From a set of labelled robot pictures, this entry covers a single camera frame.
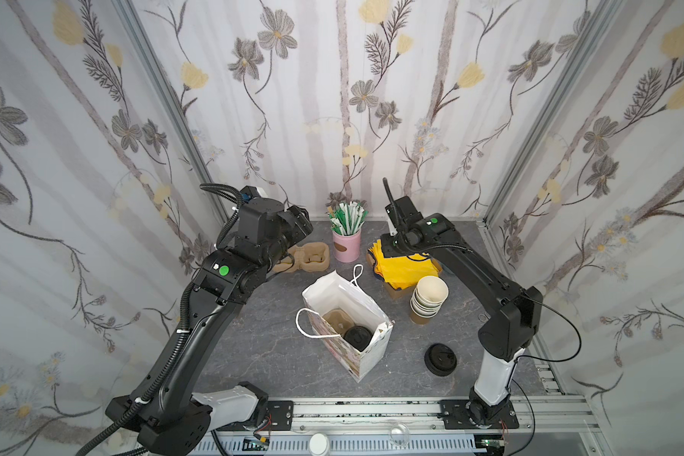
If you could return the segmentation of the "white paper gift bag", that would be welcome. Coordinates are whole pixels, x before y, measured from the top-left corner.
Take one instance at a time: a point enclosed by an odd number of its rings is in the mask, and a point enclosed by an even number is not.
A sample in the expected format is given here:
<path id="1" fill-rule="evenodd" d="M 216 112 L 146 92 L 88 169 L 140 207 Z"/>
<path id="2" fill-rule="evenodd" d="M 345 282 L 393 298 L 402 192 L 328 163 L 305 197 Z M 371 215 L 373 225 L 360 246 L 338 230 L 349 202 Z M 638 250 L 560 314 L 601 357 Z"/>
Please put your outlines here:
<path id="1" fill-rule="evenodd" d="M 296 330 L 322 341 L 357 383 L 382 360 L 393 332 L 393 321 L 359 286 L 363 272 L 356 264 L 351 280 L 336 272 L 316 280 L 294 318 Z"/>

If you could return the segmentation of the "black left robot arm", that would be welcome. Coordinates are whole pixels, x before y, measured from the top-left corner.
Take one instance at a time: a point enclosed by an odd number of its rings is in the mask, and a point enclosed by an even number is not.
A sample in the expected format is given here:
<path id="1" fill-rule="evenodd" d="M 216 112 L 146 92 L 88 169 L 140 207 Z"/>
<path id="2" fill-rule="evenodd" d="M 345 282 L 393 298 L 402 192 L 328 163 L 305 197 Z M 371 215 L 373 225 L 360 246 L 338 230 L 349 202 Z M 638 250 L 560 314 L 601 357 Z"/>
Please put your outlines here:
<path id="1" fill-rule="evenodd" d="M 187 455 L 211 429 L 228 423 L 260 421 L 267 396 L 242 383 L 218 395 L 220 403 L 201 400 L 195 385 L 223 332 L 286 258 L 291 247 L 313 232 L 309 213 L 297 205 L 265 197 L 254 186 L 201 184 L 201 190 L 235 203 L 219 241 L 234 237 L 206 256 L 180 296 L 180 321 L 142 383 L 130 395 L 106 407 L 111 423 L 79 454 L 90 454 L 119 431 L 137 433 L 134 454 Z"/>

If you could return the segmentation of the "brown pulp cup carrier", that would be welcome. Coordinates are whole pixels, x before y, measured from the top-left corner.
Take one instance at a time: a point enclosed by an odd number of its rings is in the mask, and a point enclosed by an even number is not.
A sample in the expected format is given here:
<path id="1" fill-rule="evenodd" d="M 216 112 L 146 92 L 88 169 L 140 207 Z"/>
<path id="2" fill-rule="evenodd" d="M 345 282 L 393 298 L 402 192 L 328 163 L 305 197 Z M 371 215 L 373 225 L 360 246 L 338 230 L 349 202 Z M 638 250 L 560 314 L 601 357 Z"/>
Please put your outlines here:
<path id="1" fill-rule="evenodd" d="M 346 332 L 355 326 L 353 319 L 344 310 L 339 308 L 325 313 L 323 318 L 341 336 L 345 336 Z"/>

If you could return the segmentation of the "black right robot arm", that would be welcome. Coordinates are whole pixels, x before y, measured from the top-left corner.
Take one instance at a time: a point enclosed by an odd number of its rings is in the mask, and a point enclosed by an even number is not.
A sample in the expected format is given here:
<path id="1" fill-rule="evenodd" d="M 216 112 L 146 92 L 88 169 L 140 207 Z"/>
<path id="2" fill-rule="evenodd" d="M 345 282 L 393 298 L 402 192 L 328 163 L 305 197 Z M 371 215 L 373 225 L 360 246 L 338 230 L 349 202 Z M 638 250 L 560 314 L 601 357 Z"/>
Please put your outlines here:
<path id="1" fill-rule="evenodd" d="M 386 258 L 423 255 L 448 268 L 488 314 L 478 330 L 484 358 L 467 400 L 442 400 L 446 429 L 518 429 L 511 400 L 513 374 L 521 358 L 535 359 L 526 349 L 539 332 L 543 309 L 562 313 L 543 302 L 537 287 L 523 288 L 496 269 L 464 241 L 454 224 L 440 213 L 423 216 L 408 196 L 389 200 L 386 212 L 395 232 L 381 237 Z"/>

